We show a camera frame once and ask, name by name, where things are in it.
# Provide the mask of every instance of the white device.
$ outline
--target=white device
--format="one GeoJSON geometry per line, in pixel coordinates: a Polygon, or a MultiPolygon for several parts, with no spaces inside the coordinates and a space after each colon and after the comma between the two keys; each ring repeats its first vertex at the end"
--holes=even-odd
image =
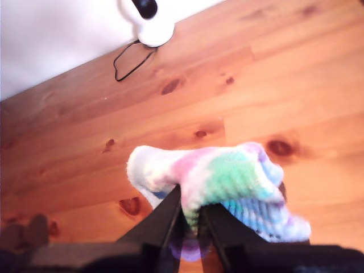
{"type": "Polygon", "coordinates": [[[121,0],[121,7],[137,27],[138,39],[149,47],[158,47],[170,40],[175,22],[168,0],[121,0]]]}

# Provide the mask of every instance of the wood knot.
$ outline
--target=wood knot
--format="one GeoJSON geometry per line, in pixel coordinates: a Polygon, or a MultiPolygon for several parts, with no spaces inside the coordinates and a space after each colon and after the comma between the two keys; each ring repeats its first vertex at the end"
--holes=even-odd
{"type": "Polygon", "coordinates": [[[229,77],[226,79],[226,84],[233,84],[235,82],[233,77],[229,77]]]}
{"type": "Polygon", "coordinates": [[[281,140],[269,141],[267,146],[271,152],[279,156],[289,156],[293,154],[292,146],[281,140]]]}
{"type": "Polygon", "coordinates": [[[198,131],[195,133],[195,135],[198,137],[198,138],[203,138],[205,136],[207,136],[207,133],[204,132],[204,131],[198,131]]]}
{"type": "Polygon", "coordinates": [[[136,216],[140,213],[140,199],[138,197],[134,197],[131,199],[120,200],[119,207],[127,214],[136,216]]]}
{"type": "Polygon", "coordinates": [[[169,94],[169,93],[172,93],[174,90],[176,90],[176,88],[177,88],[177,86],[179,85],[179,83],[180,83],[179,78],[176,78],[176,79],[172,80],[169,84],[167,84],[167,85],[163,88],[163,90],[162,90],[161,94],[162,94],[162,95],[167,95],[167,94],[169,94]]]}
{"type": "Polygon", "coordinates": [[[114,145],[115,144],[115,140],[114,139],[109,139],[108,140],[108,142],[106,142],[106,147],[105,147],[105,149],[102,151],[102,153],[104,153],[104,152],[109,152],[110,150],[111,150],[111,147],[112,147],[112,145],[114,145]]]}
{"type": "Polygon", "coordinates": [[[106,143],[106,146],[107,147],[111,147],[112,145],[114,145],[115,144],[115,140],[114,139],[109,139],[109,141],[106,143]]]}
{"type": "Polygon", "coordinates": [[[316,6],[312,5],[312,6],[308,6],[304,9],[302,9],[302,14],[304,17],[310,17],[312,16],[313,14],[317,13],[318,12],[318,9],[316,6]]]}

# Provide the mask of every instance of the blue patch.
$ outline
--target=blue patch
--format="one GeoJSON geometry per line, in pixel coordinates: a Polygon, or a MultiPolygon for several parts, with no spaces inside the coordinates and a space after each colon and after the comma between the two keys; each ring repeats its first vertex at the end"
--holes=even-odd
{"type": "Polygon", "coordinates": [[[154,192],[153,194],[159,199],[164,199],[167,196],[166,192],[154,192]]]}

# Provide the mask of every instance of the black cable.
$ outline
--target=black cable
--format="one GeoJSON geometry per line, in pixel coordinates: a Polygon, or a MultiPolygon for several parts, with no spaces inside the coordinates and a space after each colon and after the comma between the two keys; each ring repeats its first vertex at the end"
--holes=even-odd
{"type": "Polygon", "coordinates": [[[139,40],[136,40],[136,41],[134,41],[134,42],[132,42],[132,43],[130,43],[116,58],[115,58],[115,60],[114,60],[114,68],[115,68],[115,80],[116,81],[122,81],[122,80],[124,80],[124,79],[126,79],[127,77],[129,77],[134,71],[136,71],[139,67],[141,67],[148,59],[149,59],[149,57],[153,54],[153,53],[155,53],[155,52],[157,52],[158,51],[158,47],[155,47],[154,48],[154,50],[152,51],[152,52],[150,52],[149,54],[148,54],[148,56],[140,63],[140,64],[138,64],[133,70],[131,70],[127,75],[125,75],[124,77],[122,77],[122,78],[119,78],[118,79],[118,69],[116,68],[116,61],[120,58],[120,56],[121,55],[123,55],[124,54],[124,52],[129,48],[129,47],[131,47],[133,44],[140,44],[140,41],[139,40]]]}

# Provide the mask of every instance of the pink patch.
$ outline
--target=pink patch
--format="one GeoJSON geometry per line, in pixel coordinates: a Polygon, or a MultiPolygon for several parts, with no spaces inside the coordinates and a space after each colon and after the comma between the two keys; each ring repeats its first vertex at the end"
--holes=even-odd
{"type": "Polygon", "coordinates": [[[195,150],[173,164],[172,172],[178,181],[182,182],[190,170],[197,164],[198,160],[214,150],[215,149],[211,147],[195,150]]]}

